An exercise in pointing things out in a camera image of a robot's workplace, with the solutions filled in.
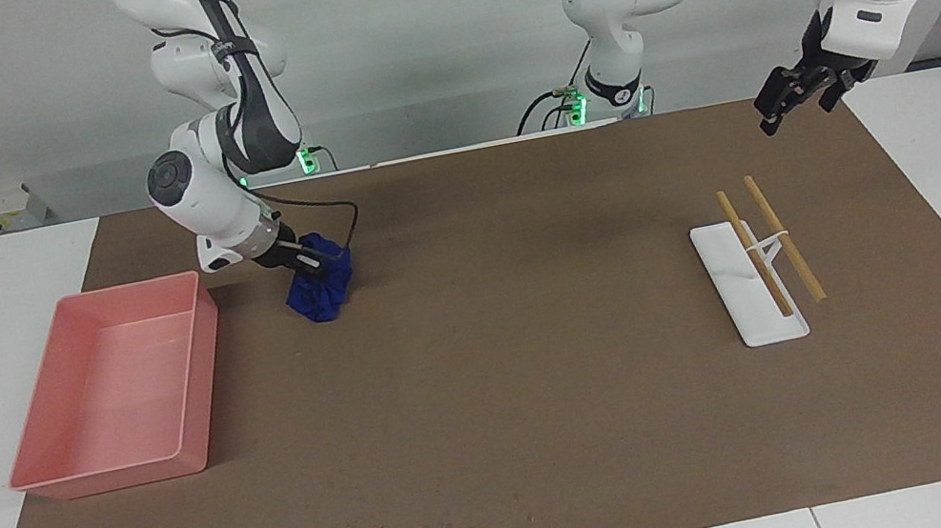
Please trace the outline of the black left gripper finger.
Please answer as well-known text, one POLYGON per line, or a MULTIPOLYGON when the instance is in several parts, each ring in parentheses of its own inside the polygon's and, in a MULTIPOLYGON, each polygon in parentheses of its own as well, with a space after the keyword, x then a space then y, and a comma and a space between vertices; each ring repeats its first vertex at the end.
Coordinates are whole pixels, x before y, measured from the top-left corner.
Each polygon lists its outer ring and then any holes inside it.
POLYGON ((796 66, 791 70, 776 66, 754 99, 762 132, 774 136, 786 114, 804 104, 817 90, 829 86, 830 78, 826 66, 796 66))
POLYGON ((872 61, 859 65, 860 67, 840 70, 825 87, 825 91, 819 97, 820 108, 825 112, 832 112, 846 93, 853 90, 859 82, 864 82, 874 74, 877 68, 877 61, 872 61))

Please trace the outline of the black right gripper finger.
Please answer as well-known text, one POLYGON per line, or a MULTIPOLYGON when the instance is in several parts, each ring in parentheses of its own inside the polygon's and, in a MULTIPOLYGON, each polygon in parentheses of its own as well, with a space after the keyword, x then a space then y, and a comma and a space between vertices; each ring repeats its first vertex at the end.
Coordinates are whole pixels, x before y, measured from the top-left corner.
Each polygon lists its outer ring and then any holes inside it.
POLYGON ((297 273, 303 278, 321 278, 350 267, 347 248, 331 240, 323 246, 297 245, 297 273))

